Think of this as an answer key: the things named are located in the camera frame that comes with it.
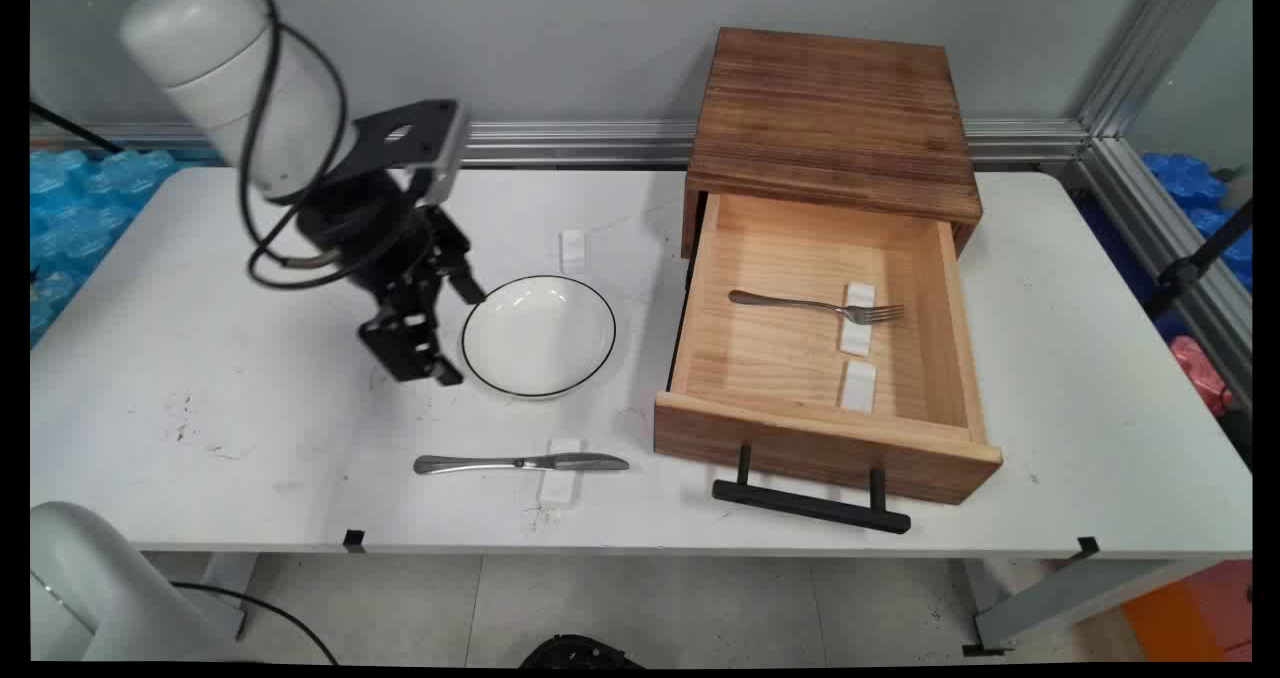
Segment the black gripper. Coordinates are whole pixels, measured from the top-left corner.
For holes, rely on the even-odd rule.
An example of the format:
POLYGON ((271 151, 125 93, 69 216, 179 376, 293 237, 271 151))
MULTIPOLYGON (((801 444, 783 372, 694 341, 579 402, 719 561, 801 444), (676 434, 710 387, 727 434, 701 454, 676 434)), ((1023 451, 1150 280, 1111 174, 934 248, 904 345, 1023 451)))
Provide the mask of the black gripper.
POLYGON ((486 290, 474 278, 471 242, 439 207, 419 209, 436 185, 433 171, 413 171, 399 185, 394 171, 370 171, 324 187, 300 210, 297 226, 320 251, 335 251, 338 271, 298 281, 317 289, 351 281, 374 296, 376 312, 358 336, 398 382, 434 379, 442 386, 463 382, 442 351, 435 304, 445 278, 465 304, 481 304, 486 290), (436 274, 430 272, 428 255, 436 274))

